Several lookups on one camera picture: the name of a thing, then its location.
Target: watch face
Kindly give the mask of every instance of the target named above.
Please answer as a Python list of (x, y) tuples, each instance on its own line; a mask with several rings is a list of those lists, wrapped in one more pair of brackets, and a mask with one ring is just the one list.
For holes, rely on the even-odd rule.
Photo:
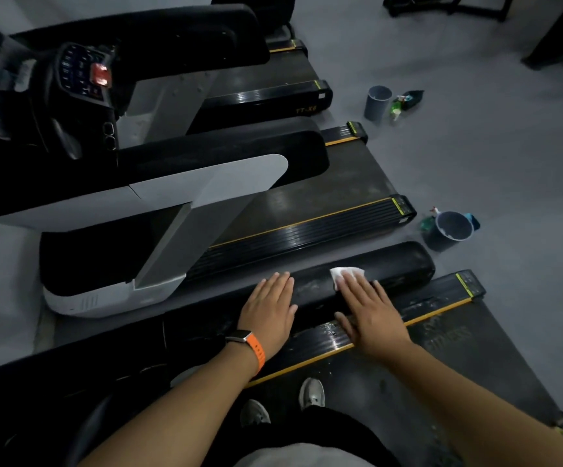
[(236, 339), (246, 339), (249, 334), (251, 334), (251, 331), (237, 329), (230, 334), (230, 337), (235, 337)]

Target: trash can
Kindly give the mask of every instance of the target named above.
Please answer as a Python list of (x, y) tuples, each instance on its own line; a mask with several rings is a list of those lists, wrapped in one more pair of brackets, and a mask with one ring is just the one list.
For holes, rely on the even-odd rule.
[(433, 225), (422, 233), (426, 247), (441, 252), (458, 242), (471, 238), (474, 234), (474, 224), (471, 218), (456, 211), (437, 213), (433, 219)]
[(375, 85), (368, 90), (365, 101), (364, 117), (370, 121), (379, 121), (387, 109), (387, 102), (392, 98), (392, 90), (383, 85)]

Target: red button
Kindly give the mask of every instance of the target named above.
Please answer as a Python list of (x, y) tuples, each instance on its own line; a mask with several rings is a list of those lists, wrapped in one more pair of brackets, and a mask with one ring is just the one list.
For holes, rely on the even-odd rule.
[(91, 64), (91, 82), (98, 86), (111, 88), (113, 85), (111, 71), (104, 64), (98, 62)]

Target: gray floor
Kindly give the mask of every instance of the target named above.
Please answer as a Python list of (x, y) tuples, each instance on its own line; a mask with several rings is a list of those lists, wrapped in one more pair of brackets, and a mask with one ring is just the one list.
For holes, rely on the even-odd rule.
[[(329, 127), (361, 120), (365, 92), (375, 84), (397, 93), (426, 90), (423, 103), (394, 125), (363, 121), (369, 147), (419, 211), (436, 205), (473, 212), (481, 221), (472, 241), (435, 255), (438, 274), (474, 270), (496, 318), (563, 408), (563, 64), (534, 72), (519, 63), (563, 0), (516, 0), (503, 25), (438, 13), (392, 19), (381, 1), (297, 0), (294, 25), (316, 71), (334, 90), (331, 109), (317, 121)], [(289, 260), (286, 268), (417, 237), (415, 227), (407, 227), (385, 239)], [(37, 235), (0, 227), (0, 364), (32, 351), (36, 251)], [(118, 323), (60, 322), (55, 343), (255, 282), (271, 271), (255, 269)]]

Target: shoe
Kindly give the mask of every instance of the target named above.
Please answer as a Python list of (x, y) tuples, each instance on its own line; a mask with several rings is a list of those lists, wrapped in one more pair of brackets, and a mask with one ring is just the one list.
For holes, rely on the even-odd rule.
[(312, 405), (324, 408), (324, 388), (317, 378), (306, 378), (299, 390), (299, 406), (303, 411)]
[(262, 403), (256, 400), (247, 400), (242, 410), (240, 410), (240, 426), (255, 426), (262, 423), (271, 423), (271, 417)]

